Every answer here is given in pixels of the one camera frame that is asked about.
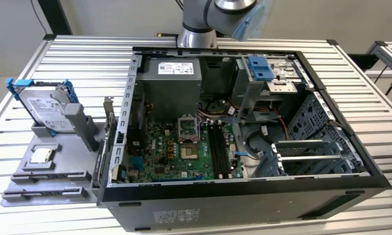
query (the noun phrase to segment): blue latch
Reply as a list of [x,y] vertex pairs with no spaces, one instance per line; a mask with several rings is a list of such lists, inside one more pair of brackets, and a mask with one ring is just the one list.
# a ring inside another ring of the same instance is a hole
[[33,84],[33,79],[21,79],[14,82],[14,87],[29,87]]
[[233,151],[232,153],[234,156],[248,156],[248,153],[245,152]]
[[65,79],[65,81],[62,82],[62,85],[66,86],[70,102],[78,103],[78,98],[77,98],[76,92],[73,91],[72,82],[69,82],[68,79]]
[[254,81],[273,80],[274,75],[262,56],[248,56],[248,68],[254,74]]
[[5,87],[6,87],[8,91],[12,93],[14,99],[16,99],[17,101],[20,101],[20,97],[18,97],[18,94],[17,94],[17,92],[16,92],[16,90],[14,90],[14,86],[13,86],[13,78],[9,77],[9,78],[5,80],[5,84],[6,84]]

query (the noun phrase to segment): ram slot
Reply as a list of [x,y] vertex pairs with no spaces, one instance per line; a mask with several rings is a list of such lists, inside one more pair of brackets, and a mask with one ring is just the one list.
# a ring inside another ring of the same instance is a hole
[[209,148],[210,148],[214,178],[226,179],[230,171],[229,171],[228,155],[225,150],[226,146],[225,146],[224,134],[221,131],[221,126],[218,124],[213,124],[208,126],[208,136],[209,136]]

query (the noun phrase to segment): case label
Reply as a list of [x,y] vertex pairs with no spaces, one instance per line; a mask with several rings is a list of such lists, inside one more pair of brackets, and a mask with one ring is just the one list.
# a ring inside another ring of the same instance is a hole
[[73,131],[72,124],[62,115],[61,104],[56,99],[29,97],[28,102],[45,127],[56,132]]
[[197,222],[200,209],[186,209],[186,210],[169,210],[169,211],[154,211],[154,220],[157,224],[166,223],[189,223]]
[[193,63],[158,63],[158,74],[193,74]]

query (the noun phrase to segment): green motherboard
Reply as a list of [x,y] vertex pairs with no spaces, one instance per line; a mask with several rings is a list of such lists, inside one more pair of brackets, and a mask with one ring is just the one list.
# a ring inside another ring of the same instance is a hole
[[[192,134],[194,124],[181,124],[181,131]],[[200,140],[194,142],[178,142],[177,123],[150,122],[146,132],[146,147],[142,151],[138,164],[129,167],[129,181],[133,183],[189,181],[218,179],[213,172],[209,135],[206,124],[200,124]],[[242,178],[242,170],[238,159],[233,158],[232,151],[236,149],[236,139],[232,126],[221,126],[226,160],[230,167],[225,178]]]

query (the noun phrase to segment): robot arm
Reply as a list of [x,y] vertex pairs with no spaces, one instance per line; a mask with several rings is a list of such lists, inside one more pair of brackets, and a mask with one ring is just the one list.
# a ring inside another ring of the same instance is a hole
[[245,41],[261,20],[264,6],[256,0],[184,0],[177,47],[216,48],[216,31]]

